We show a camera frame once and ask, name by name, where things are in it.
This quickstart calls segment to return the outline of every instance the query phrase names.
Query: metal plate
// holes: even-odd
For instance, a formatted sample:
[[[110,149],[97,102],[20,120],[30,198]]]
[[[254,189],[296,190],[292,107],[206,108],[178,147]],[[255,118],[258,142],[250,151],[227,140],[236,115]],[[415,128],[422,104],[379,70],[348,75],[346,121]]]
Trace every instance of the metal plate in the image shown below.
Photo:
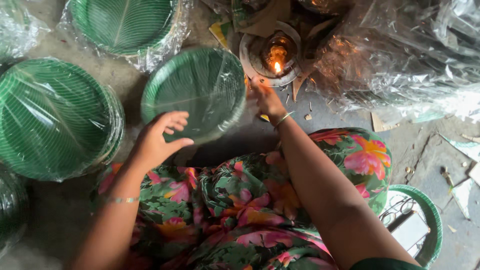
[[[285,34],[290,36],[295,42],[295,45],[297,45],[297,50],[298,50],[297,57],[301,55],[300,35],[291,26],[289,26],[286,23],[277,21],[275,25],[275,30],[282,30]],[[297,58],[297,61],[296,61],[297,63],[295,67],[288,74],[282,76],[281,78],[272,79],[272,78],[262,76],[258,72],[256,72],[255,69],[252,67],[252,64],[250,63],[250,60],[248,57],[248,47],[254,38],[255,38],[254,35],[244,34],[240,42],[240,62],[241,62],[241,65],[243,66],[243,70],[245,71],[246,75],[249,78],[253,78],[257,76],[261,79],[267,80],[270,82],[271,86],[284,86],[291,83],[301,71],[298,58]]]

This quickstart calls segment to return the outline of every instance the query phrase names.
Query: concrete floor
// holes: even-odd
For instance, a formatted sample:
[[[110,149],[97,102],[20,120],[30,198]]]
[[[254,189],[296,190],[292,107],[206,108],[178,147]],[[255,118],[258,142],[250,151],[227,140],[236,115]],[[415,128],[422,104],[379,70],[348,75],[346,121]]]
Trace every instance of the concrete floor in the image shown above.
[[[47,22],[54,29],[64,6],[63,0],[35,0],[28,3],[30,12]],[[184,47],[196,45],[219,48],[215,38],[208,32],[211,11],[199,3],[192,12],[191,33]],[[110,85],[121,99],[126,112],[126,136],[120,153],[115,160],[122,161],[130,151],[135,135],[141,127],[139,105],[143,88],[148,77],[138,72],[124,59],[97,56],[82,51],[74,41],[61,32],[53,31],[30,57],[53,56],[87,70],[96,80]],[[278,91],[281,100],[290,93]],[[309,112],[309,102],[313,112]],[[303,89],[298,102],[290,101],[288,110],[295,110],[293,116],[307,132],[323,128],[357,126],[372,129],[369,114],[349,112],[334,114],[326,102],[314,92]],[[254,117],[254,106],[249,106],[242,120],[217,141],[185,151],[190,154],[190,166],[216,165],[228,158],[251,152],[272,150],[278,143],[273,128]],[[312,120],[304,120],[310,113]],[[480,187],[474,185],[470,194],[469,211],[472,221],[466,220],[455,201],[447,194],[448,185],[440,175],[440,167],[448,166],[455,182],[466,178],[466,168],[461,163],[470,159],[454,149],[438,135],[464,141],[459,134],[480,135],[479,124],[462,122],[456,117],[439,119],[428,123],[403,123],[391,131],[379,133],[393,153],[393,184],[408,184],[425,192],[437,205],[444,229],[444,244],[440,257],[432,270],[478,270],[480,260]],[[176,157],[176,163],[185,163],[186,158]],[[416,166],[413,176],[405,173],[406,167]],[[61,269],[63,262],[72,256],[90,220],[89,193],[96,181],[95,175],[69,179],[63,183],[30,182],[31,217],[28,230],[22,241],[6,256],[0,259],[0,269],[43,270]],[[457,229],[451,232],[447,225]]]

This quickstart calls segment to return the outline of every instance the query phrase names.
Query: woman's left hand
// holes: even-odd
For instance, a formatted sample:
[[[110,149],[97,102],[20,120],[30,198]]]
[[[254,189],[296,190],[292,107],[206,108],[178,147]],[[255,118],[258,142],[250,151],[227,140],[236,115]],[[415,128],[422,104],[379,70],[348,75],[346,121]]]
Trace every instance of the woman's left hand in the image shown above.
[[[171,135],[174,129],[182,131],[187,125],[187,118],[186,111],[164,112],[156,116],[138,135],[127,162],[147,173],[182,147],[194,144],[193,140],[188,138],[167,143],[163,137],[164,132]]]

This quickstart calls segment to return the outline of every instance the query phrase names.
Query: hand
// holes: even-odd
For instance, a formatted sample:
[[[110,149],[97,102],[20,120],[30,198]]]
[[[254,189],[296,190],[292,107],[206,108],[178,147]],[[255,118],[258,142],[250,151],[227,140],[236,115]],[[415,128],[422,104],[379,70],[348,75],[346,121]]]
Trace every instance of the hand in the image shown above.
[[[258,77],[252,78],[251,88],[258,99],[257,106],[260,108],[260,113],[268,115],[270,123],[276,126],[278,121],[287,114],[277,94],[268,81],[264,80],[262,83]]]
[[[186,111],[171,111],[157,115],[138,135],[126,163],[147,173],[182,147],[194,144],[193,140],[188,138],[167,143],[163,137],[164,132],[172,135],[173,129],[182,131],[187,125],[187,118]]]

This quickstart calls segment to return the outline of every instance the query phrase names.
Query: eyeglasses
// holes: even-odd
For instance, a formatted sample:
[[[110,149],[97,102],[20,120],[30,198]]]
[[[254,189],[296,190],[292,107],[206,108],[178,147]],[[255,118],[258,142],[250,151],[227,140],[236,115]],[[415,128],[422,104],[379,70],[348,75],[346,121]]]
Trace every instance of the eyeglasses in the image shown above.
[[[410,213],[417,202],[412,198],[404,198],[398,201],[379,216],[385,227],[392,224],[399,215],[406,215]]]

